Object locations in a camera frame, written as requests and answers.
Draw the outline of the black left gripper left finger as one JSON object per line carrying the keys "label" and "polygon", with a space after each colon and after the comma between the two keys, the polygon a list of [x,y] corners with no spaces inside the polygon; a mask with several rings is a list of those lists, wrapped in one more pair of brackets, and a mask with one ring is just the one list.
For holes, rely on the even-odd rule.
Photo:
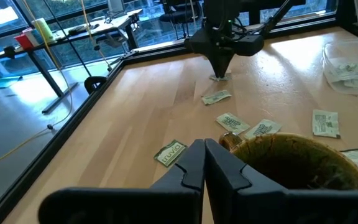
{"label": "black left gripper left finger", "polygon": [[40,224],[201,224],[206,149],[197,139],[147,189],[69,187],[40,204]]}

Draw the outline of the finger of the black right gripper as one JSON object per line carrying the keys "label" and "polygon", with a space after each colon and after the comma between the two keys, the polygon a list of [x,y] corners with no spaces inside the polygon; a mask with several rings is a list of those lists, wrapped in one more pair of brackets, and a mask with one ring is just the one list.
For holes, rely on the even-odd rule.
{"label": "finger of the black right gripper", "polygon": [[221,55],[221,78],[225,77],[228,66],[229,66],[233,56],[234,56],[233,52],[224,52]]}
{"label": "finger of the black right gripper", "polygon": [[221,59],[219,53],[211,53],[208,56],[208,60],[211,63],[211,66],[214,70],[214,74],[216,78],[221,78],[222,71],[221,71]]}

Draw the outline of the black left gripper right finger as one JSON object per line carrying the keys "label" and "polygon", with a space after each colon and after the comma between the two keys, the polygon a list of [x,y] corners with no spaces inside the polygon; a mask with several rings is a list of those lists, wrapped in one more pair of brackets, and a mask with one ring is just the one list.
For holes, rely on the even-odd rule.
{"label": "black left gripper right finger", "polygon": [[215,224],[358,224],[356,190],[289,190],[205,140]]}

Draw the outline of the clear plastic bin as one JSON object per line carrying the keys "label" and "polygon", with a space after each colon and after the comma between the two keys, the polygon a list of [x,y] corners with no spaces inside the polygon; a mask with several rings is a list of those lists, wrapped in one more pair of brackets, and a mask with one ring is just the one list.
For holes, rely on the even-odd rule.
{"label": "clear plastic bin", "polygon": [[[337,71],[340,64],[358,63],[358,39],[342,40],[327,43],[322,49],[323,74],[328,71]],[[348,75],[346,80],[358,79],[358,75]],[[331,88],[342,94],[358,95],[358,88],[344,86],[343,81],[329,83]]]}

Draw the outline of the teal brown ceramic mug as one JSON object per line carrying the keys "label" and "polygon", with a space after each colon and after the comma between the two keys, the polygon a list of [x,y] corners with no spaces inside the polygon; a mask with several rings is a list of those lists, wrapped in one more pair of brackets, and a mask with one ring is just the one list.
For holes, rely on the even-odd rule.
{"label": "teal brown ceramic mug", "polygon": [[358,190],[358,167],[354,162],[336,149],[298,134],[242,139],[226,132],[220,136],[219,144],[288,189]]}

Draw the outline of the black office chair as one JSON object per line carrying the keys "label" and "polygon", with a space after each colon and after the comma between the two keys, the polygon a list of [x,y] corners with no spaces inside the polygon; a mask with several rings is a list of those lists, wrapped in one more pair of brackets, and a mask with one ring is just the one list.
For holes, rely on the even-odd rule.
{"label": "black office chair", "polygon": [[[200,0],[158,0],[163,6],[163,15],[159,17],[160,22],[169,22],[175,30],[177,39],[186,39],[190,36],[189,23],[196,26],[196,21],[203,15]],[[182,27],[183,37],[179,37],[176,25]]]}

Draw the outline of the white desk black legs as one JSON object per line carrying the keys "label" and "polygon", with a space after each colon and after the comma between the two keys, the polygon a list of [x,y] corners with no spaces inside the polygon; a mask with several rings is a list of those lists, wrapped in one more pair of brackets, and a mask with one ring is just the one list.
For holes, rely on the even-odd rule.
{"label": "white desk black legs", "polygon": [[[131,42],[132,40],[134,40],[133,30],[131,29],[131,25],[137,23],[137,21],[139,20],[140,12],[141,12],[140,9],[130,11],[124,16],[114,18],[110,23],[105,23],[105,21],[102,19],[97,21],[92,21],[90,22],[90,24],[92,26],[96,26],[96,28],[92,29],[89,34],[80,33],[77,35],[69,35],[68,29],[58,30],[55,33],[56,41],[48,44],[48,46],[53,47],[56,45],[70,44],[77,40],[87,39],[90,37],[101,36],[101,35],[104,35],[104,37],[100,39],[106,40],[110,36],[110,33],[112,32],[119,33],[123,38],[126,39],[127,42]],[[46,50],[46,49],[47,46],[45,44],[42,44],[27,50],[23,49],[22,47],[18,47],[14,49],[12,54],[0,52],[0,59],[14,58],[16,55],[27,54],[31,59],[31,61],[34,63],[34,65],[37,67],[39,72],[45,78],[47,83],[50,85],[52,90],[55,92],[57,98],[54,99],[42,111],[43,114],[51,113],[54,110],[54,108],[56,108],[57,105],[61,103],[62,99],[70,95],[71,92],[78,86],[78,83],[74,82],[72,84],[68,84],[66,90],[62,91],[62,89],[57,85],[56,81],[53,79],[53,77],[48,72],[48,70],[43,65],[40,64],[40,60],[38,56],[36,56],[35,54],[36,50]]]}

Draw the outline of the grey desktop appliance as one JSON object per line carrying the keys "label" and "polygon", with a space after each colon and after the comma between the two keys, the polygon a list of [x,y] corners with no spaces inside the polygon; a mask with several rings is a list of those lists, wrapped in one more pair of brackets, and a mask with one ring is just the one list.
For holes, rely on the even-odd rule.
{"label": "grey desktop appliance", "polygon": [[117,13],[125,11],[123,0],[107,0],[107,4],[109,12]]}

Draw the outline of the black stand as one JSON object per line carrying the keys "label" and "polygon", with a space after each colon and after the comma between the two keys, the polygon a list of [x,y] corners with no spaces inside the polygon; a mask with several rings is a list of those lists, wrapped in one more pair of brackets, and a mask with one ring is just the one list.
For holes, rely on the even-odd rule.
{"label": "black stand", "polygon": [[[59,20],[57,19],[57,17],[55,16],[55,14],[53,13],[53,11],[51,10],[48,2],[46,0],[43,0],[44,4],[46,5],[46,7],[48,8],[48,10],[50,11],[51,15],[53,16],[53,18],[56,20],[56,23],[58,24],[60,30],[63,32],[63,35],[65,36],[65,39],[67,41],[69,41],[69,44],[71,45],[72,49],[74,50],[74,52],[77,54],[77,57],[79,58],[80,62],[82,63],[82,66],[85,68],[85,70],[88,72],[88,75],[89,77],[85,80],[84,82],[84,87],[85,87],[85,90],[87,91],[87,93],[90,95],[92,94],[93,92],[95,92],[96,90],[100,89],[102,87],[103,84],[106,83],[107,81],[107,78],[106,77],[102,77],[102,76],[92,76],[90,74],[90,72],[88,71],[84,61],[82,61],[81,57],[79,56],[78,52],[76,51],[76,49],[74,48],[73,44],[71,43],[71,40],[70,38],[66,35],[66,32],[65,30],[62,28],[62,26],[60,25],[60,22]],[[81,8],[82,8],[82,12],[83,12],[83,17],[85,19],[85,27],[86,27],[86,30],[88,32],[88,36],[91,40],[91,43],[93,45],[93,48],[95,51],[97,51],[100,56],[102,57],[102,59],[105,61],[105,63],[107,64],[108,68],[111,68],[109,62],[107,61],[106,57],[104,56],[104,54],[102,53],[101,51],[101,47],[99,46],[99,44],[96,43],[93,35],[92,35],[92,32],[91,32],[91,29],[90,29],[90,23],[88,21],[88,17],[87,17],[87,14],[86,14],[86,9],[85,9],[85,3],[84,3],[84,0],[80,0],[80,3],[81,3]]]}

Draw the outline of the teal flat board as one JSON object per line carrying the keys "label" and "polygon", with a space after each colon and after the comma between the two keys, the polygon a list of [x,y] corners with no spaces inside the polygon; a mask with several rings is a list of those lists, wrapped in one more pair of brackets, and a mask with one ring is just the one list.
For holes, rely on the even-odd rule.
{"label": "teal flat board", "polygon": [[22,76],[16,76],[16,77],[2,77],[0,78],[0,89],[2,88],[9,88],[13,84],[21,81],[23,79]]}

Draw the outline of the yellow-green cup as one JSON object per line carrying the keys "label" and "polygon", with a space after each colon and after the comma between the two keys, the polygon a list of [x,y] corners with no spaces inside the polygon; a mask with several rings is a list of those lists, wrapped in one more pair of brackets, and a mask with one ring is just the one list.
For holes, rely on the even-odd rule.
{"label": "yellow-green cup", "polygon": [[53,33],[44,18],[33,20],[32,25],[36,28],[40,36],[43,38],[44,42],[48,44],[55,42]]}

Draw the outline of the red box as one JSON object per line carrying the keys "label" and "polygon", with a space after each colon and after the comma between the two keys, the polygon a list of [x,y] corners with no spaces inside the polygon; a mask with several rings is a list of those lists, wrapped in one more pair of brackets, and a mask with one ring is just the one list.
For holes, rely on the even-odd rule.
{"label": "red box", "polygon": [[14,39],[17,41],[17,43],[24,50],[29,50],[29,49],[32,49],[34,47],[32,45],[32,42],[28,39],[28,37],[25,34],[19,34],[19,35],[15,36]]}

